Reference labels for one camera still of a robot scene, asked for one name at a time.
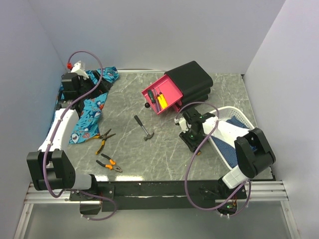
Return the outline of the yellow handle screwdriver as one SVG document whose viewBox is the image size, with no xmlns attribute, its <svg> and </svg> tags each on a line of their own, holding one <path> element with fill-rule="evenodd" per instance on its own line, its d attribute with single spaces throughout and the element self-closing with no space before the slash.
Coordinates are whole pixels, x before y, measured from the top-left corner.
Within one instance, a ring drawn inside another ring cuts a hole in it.
<svg viewBox="0 0 319 239">
<path fill-rule="evenodd" d="M 158 100 L 158 103 L 159 103 L 159 105 L 160 105 L 160 108 L 163 109 L 163 107 L 162 107 L 162 102 L 161 102 L 161 97 L 160 97 L 159 94 L 157 93 L 156 89 L 154 89 L 154 91 L 155 91 L 155 94 L 156 94 L 156 98 L 157 98 L 157 100 Z"/>
<path fill-rule="evenodd" d="M 168 104 L 166 102 L 166 99 L 165 99 L 163 93 L 160 91 L 160 89 L 159 89 L 159 96 L 161 97 L 161 101 L 162 101 L 162 104 L 163 104 L 163 109 L 165 109 L 168 106 Z"/>
</svg>

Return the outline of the pink top drawer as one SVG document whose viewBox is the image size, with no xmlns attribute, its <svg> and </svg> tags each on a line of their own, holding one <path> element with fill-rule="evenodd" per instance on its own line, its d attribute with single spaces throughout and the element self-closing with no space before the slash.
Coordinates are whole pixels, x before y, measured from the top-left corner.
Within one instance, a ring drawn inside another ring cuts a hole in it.
<svg viewBox="0 0 319 239">
<path fill-rule="evenodd" d="M 157 115 L 169 108 L 177 110 L 174 105 L 180 103 L 183 97 L 181 90 L 168 75 L 162 76 L 142 90 L 142 95 Z"/>
</svg>

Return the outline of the blue red screwdriver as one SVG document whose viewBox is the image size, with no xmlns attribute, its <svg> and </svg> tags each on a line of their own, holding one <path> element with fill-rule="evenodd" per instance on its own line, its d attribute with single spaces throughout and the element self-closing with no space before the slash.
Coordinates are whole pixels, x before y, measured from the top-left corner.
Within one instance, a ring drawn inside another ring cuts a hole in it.
<svg viewBox="0 0 319 239">
<path fill-rule="evenodd" d="M 159 113 L 161 111 L 161 107 L 160 107 L 159 101 L 157 99 L 156 93 L 154 93 L 154 98 L 155 98 L 156 109 L 157 109 L 157 112 Z"/>
</svg>

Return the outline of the green handle screwdriver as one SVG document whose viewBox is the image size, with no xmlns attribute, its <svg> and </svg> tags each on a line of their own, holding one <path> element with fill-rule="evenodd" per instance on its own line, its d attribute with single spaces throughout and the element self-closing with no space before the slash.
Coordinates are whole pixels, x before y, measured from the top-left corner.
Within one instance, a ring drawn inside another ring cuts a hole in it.
<svg viewBox="0 0 319 239">
<path fill-rule="evenodd" d="M 153 92 L 152 92 L 151 89 L 148 89 L 148 97 L 149 97 L 149 99 L 150 99 L 150 101 L 151 101 L 152 104 L 155 104 L 155 103 L 156 103 L 154 94 L 153 94 Z"/>
</svg>

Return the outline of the black drawer cabinet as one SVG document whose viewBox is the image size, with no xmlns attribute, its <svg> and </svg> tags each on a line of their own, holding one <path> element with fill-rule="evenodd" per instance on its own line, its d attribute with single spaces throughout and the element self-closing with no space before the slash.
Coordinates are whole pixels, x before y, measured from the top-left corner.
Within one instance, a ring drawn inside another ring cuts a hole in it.
<svg viewBox="0 0 319 239">
<path fill-rule="evenodd" d="M 196 62 L 191 61 L 165 72 L 182 93 L 178 104 L 206 101 L 213 86 L 209 74 Z"/>
</svg>

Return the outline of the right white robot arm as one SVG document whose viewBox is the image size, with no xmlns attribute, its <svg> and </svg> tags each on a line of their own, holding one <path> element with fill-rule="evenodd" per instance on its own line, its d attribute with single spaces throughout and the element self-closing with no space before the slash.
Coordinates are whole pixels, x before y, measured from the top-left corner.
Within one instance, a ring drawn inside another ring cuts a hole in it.
<svg viewBox="0 0 319 239">
<path fill-rule="evenodd" d="M 218 186 L 219 195 L 225 199 L 235 194 L 237 186 L 276 161 L 263 131 L 253 127 L 235 107 L 221 107 L 205 114 L 189 109 L 175 122 L 181 127 L 180 138 L 193 154 L 200 154 L 207 139 L 221 156 L 229 169 Z"/>
</svg>

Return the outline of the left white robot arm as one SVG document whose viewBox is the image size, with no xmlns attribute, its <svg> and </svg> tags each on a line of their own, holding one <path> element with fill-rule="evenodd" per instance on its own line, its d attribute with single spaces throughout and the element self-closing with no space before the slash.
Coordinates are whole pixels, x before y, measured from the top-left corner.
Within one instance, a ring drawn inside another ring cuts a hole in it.
<svg viewBox="0 0 319 239">
<path fill-rule="evenodd" d="M 69 144 L 89 139 L 104 140 L 98 121 L 113 82 L 116 68 L 91 71 L 72 70 L 62 75 L 61 88 L 55 106 L 50 131 L 26 161 L 37 191 L 55 189 L 81 190 L 87 200 L 98 197 L 99 187 L 92 174 L 79 174 L 67 157 Z"/>
</svg>

